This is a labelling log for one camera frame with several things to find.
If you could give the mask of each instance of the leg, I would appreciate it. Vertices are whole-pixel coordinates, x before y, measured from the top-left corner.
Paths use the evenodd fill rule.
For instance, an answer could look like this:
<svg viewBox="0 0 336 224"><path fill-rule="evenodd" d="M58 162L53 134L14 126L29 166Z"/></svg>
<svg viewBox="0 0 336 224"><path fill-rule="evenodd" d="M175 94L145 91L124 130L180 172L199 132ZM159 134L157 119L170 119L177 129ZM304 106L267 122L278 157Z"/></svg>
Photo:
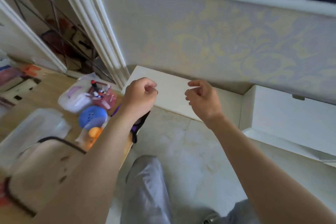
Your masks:
<svg viewBox="0 0 336 224"><path fill-rule="evenodd" d="M162 167L154 156L137 158L126 178L120 224L171 224L172 215Z"/></svg>
<svg viewBox="0 0 336 224"><path fill-rule="evenodd" d="M226 217L222 217L211 224L260 224L260 221L250 202L246 199L236 203Z"/></svg>

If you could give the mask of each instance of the damask wallpaper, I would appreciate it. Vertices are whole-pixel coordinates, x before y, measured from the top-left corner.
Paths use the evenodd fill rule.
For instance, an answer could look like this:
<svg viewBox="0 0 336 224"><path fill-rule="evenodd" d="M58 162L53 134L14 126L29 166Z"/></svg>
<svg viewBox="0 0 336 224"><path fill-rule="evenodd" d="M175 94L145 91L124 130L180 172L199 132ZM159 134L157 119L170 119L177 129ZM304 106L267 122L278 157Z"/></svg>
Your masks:
<svg viewBox="0 0 336 224"><path fill-rule="evenodd" d="M336 18L228 0L103 0L126 63L336 103Z"/></svg>

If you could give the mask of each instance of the forearm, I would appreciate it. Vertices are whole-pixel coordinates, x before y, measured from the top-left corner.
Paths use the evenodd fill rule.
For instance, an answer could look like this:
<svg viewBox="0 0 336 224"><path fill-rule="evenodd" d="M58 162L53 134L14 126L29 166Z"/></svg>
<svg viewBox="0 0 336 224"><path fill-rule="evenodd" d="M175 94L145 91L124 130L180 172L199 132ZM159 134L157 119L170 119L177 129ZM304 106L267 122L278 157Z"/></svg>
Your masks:
<svg viewBox="0 0 336 224"><path fill-rule="evenodd" d="M133 123L122 112L113 116L57 196L33 222L105 223Z"/></svg>
<svg viewBox="0 0 336 224"><path fill-rule="evenodd" d="M262 223L336 223L335 215L221 117L208 125L218 138Z"/></svg>

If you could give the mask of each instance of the wooden table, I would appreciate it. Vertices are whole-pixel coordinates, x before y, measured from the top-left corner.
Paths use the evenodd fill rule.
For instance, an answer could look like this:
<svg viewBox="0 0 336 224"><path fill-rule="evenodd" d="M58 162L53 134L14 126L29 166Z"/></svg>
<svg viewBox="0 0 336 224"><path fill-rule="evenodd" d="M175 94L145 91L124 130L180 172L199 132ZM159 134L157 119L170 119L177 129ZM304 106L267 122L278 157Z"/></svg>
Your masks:
<svg viewBox="0 0 336 224"><path fill-rule="evenodd" d="M3 141L25 118L38 108L54 108L63 113L63 118L72 126L72 129L65 137L67 141L75 142L82 128L78 123L78 114L73 114L62 109L57 100L59 96L65 92L70 86L76 82L75 79L69 78L63 74L48 74L39 85L34 87L30 93L25 95L20 102L11 108L11 110L0 120L0 142ZM122 95L118 95L115 106L107 113L111 115L117 106L119 106ZM124 148L124 160L132 147L132 134L128 136L126 146ZM0 170L1 181L6 174ZM22 223L29 218L25 213L14 205L1 205L0 195L0 223Z"/></svg>

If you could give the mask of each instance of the floor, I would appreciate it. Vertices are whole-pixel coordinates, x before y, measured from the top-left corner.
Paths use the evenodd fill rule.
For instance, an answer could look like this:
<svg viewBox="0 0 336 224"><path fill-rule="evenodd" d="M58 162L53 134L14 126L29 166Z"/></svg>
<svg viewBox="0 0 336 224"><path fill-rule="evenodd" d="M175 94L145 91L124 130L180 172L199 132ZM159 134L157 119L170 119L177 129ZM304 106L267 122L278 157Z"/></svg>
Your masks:
<svg viewBox="0 0 336 224"><path fill-rule="evenodd" d="M255 143L336 213L336 168ZM203 123L154 107L120 170L106 223L119 224L126 175L144 154L156 155L162 164L175 224L198 224L209 209L224 216L246 198L219 142Z"/></svg>

